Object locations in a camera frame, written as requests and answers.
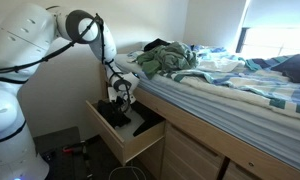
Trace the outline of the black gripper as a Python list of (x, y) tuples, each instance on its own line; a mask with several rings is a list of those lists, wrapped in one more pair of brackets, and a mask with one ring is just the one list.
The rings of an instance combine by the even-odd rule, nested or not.
[(120, 103), (112, 100), (108, 103), (108, 107), (109, 115), (107, 121), (113, 128), (122, 127), (131, 122), (131, 120), (121, 110)]

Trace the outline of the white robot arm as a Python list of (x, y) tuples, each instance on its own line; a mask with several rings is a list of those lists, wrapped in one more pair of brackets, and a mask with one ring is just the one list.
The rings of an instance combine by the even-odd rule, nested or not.
[(116, 67), (116, 46), (99, 15), (60, 6), (26, 3), (0, 24), (0, 180), (45, 180), (49, 165), (37, 152), (19, 105), (21, 87), (39, 64), (75, 44), (87, 44), (106, 70), (111, 90), (125, 103), (135, 101), (139, 76)]

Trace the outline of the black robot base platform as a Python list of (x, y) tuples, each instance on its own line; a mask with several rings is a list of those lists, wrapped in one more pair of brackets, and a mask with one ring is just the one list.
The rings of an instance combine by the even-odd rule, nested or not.
[(82, 151), (65, 152), (64, 147), (80, 142), (79, 129), (71, 127), (34, 138), (36, 148), (49, 165), (45, 180), (86, 180)]

